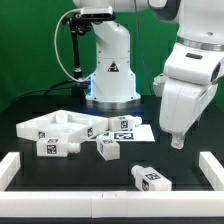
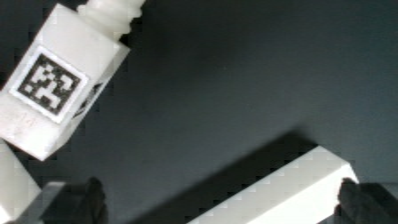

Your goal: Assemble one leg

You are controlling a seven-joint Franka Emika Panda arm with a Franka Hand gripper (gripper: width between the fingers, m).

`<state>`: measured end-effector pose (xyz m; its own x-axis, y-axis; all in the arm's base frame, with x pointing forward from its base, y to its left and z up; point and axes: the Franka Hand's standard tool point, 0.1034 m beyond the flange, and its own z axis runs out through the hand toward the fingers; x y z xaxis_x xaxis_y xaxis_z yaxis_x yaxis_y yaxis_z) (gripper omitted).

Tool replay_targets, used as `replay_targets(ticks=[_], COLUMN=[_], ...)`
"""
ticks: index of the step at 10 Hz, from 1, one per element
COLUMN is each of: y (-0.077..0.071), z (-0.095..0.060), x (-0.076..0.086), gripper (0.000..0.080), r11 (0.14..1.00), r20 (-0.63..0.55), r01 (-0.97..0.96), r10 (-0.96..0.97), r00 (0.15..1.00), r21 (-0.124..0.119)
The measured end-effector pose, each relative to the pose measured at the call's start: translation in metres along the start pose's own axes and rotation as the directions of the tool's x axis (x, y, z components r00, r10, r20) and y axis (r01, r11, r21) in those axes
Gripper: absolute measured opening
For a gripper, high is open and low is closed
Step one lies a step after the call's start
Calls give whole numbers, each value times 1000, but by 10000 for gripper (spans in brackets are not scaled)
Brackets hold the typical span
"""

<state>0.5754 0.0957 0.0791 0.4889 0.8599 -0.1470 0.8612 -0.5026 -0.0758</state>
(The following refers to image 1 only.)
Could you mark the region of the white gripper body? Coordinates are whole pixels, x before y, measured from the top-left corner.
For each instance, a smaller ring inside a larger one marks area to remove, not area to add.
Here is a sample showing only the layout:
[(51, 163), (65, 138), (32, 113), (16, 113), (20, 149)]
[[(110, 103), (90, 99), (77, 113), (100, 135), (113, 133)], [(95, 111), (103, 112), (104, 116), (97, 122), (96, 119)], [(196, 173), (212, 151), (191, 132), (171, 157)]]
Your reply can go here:
[(173, 148), (184, 147), (186, 133), (214, 98), (222, 76), (224, 52), (174, 45), (153, 83), (156, 95), (162, 97), (159, 125), (172, 135)]

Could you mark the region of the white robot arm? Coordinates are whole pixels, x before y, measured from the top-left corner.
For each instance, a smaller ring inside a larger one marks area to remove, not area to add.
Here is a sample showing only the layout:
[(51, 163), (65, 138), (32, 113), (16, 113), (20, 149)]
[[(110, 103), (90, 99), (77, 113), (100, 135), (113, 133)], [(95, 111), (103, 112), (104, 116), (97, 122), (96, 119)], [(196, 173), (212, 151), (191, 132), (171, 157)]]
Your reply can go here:
[(137, 94), (131, 74), (129, 32), (113, 21), (117, 12), (149, 9), (159, 20), (179, 25), (163, 73), (153, 82), (162, 96), (160, 128), (171, 146), (184, 146), (185, 134), (214, 98), (224, 76), (224, 0), (73, 0), (97, 37), (97, 67), (90, 100), (126, 103)]

